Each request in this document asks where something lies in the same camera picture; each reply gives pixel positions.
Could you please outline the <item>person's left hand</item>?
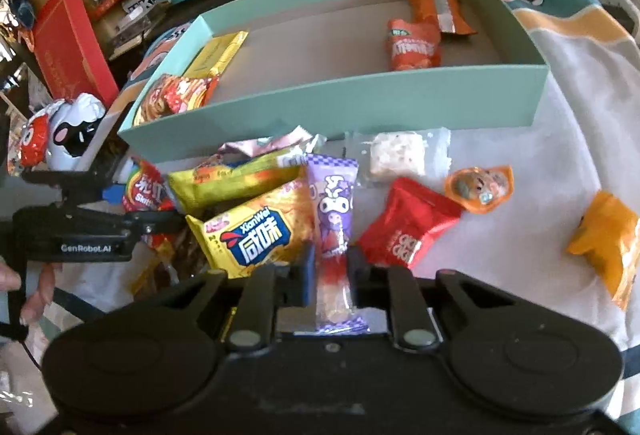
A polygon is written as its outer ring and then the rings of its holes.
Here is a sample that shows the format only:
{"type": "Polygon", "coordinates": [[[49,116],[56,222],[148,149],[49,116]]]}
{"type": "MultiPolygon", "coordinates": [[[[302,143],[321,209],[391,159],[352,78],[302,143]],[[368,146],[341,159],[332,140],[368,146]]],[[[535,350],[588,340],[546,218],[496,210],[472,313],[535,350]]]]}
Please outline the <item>person's left hand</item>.
{"type": "Polygon", "coordinates": [[[17,319],[20,325],[32,325],[43,315],[44,310],[53,302],[55,273],[61,268],[58,264],[32,263],[26,276],[22,278],[1,259],[1,291],[17,295],[25,283],[26,297],[17,319]]]}

